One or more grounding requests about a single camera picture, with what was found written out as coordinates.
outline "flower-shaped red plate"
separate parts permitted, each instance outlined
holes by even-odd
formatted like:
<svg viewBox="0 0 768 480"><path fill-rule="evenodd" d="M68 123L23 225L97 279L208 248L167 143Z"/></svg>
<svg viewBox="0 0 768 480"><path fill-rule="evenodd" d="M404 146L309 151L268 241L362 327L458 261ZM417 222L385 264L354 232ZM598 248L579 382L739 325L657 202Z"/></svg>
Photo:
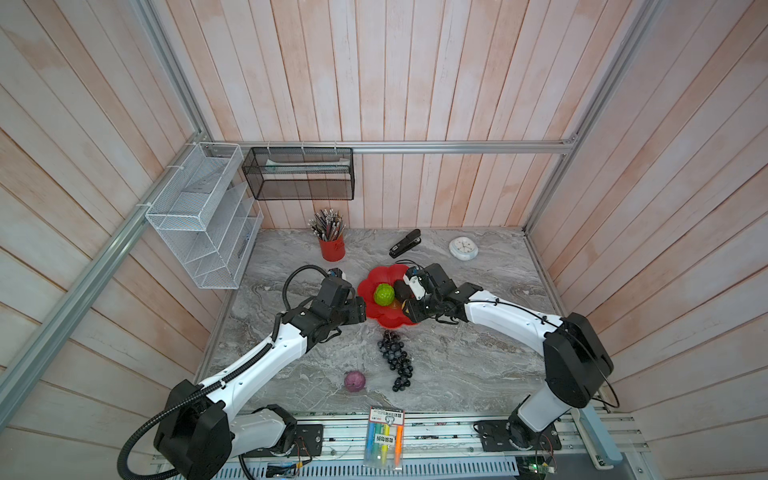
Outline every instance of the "flower-shaped red plate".
<svg viewBox="0 0 768 480"><path fill-rule="evenodd" d="M414 322L402 312L402 305L395 300L390 306L381 306L373 301L373 292L381 283L394 286L395 280L402 280L406 274L407 265L396 263L390 266L378 266L371 270L368 278L360 282L357 294L366 301L366 316L376 319L379 324L388 329L396 329L401 325L415 325Z"/></svg>

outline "purple onion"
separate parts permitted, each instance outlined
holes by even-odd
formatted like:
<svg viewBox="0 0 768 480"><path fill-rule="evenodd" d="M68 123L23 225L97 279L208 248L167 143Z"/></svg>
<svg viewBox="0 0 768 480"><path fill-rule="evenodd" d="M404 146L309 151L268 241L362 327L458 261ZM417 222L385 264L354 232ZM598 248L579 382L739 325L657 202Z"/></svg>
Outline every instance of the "purple onion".
<svg viewBox="0 0 768 480"><path fill-rule="evenodd" d="M347 391L354 393L362 390L366 386L366 376L361 372L355 370L354 372L348 372L344 379L344 386Z"/></svg>

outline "white wire mesh shelf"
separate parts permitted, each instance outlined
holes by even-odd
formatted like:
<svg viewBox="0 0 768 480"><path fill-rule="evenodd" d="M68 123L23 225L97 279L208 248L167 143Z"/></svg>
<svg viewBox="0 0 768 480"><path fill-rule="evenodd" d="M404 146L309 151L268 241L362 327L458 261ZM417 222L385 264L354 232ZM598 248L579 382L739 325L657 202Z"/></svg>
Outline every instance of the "white wire mesh shelf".
<svg viewBox="0 0 768 480"><path fill-rule="evenodd" d="M200 288L240 286L264 218L248 216L247 182L227 190L242 160L235 144L198 144L147 214Z"/></svg>
<svg viewBox="0 0 768 480"><path fill-rule="evenodd" d="M147 219L157 230L206 230L242 163L240 145L196 145L152 203Z"/></svg>

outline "highlighter pack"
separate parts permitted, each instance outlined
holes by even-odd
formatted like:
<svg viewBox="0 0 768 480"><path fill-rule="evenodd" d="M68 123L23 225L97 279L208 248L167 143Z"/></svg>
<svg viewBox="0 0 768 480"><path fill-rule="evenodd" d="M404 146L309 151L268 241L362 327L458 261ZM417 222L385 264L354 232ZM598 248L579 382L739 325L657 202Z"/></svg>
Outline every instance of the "highlighter pack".
<svg viewBox="0 0 768 480"><path fill-rule="evenodd" d="M398 409L371 407L368 415L366 454L362 463L372 468L402 469L402 435L406 413Z"/></svg>

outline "black wire mesh basket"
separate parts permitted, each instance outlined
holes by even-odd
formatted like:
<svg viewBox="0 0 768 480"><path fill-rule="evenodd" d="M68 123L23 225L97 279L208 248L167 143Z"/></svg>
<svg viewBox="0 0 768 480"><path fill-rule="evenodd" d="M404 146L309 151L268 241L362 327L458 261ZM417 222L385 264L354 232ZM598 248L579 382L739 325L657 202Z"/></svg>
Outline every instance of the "black wire mesh basket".
<svg viewBox="0 0 768 480"><path fill-rule="evenodd" d="M243 173L257 200L353 200L351 148L253 147Z"/></svg>

